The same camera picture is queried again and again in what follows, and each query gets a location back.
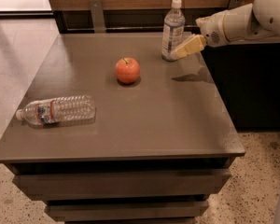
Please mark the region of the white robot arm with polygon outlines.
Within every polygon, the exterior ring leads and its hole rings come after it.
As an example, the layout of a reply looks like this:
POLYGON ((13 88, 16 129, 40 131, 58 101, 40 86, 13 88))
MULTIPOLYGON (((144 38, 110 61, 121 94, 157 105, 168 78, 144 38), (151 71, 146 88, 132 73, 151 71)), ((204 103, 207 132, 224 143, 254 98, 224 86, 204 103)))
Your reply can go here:
POLYGON ((202 51, 206 46, 217 48, 235 41, 256 41, 280 37, 280 0, 254 0, 241 7, 199 18, 199 35, 191 35, 171 52, 174 60, 202 51))

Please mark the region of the white perforated gripper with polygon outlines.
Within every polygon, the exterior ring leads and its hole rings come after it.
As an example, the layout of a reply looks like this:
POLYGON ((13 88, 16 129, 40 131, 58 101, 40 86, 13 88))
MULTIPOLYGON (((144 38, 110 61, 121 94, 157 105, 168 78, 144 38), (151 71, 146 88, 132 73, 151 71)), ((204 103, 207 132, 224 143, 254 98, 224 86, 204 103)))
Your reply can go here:
POLYGON ((217 48, 230 43, 224 31, 224 17, 227 11, 221 11, 208 17, 198 18, 196 24, 201 35, 191 35, 173 51, 173 59, 179 60, 202 51, 206 44, 217 48))

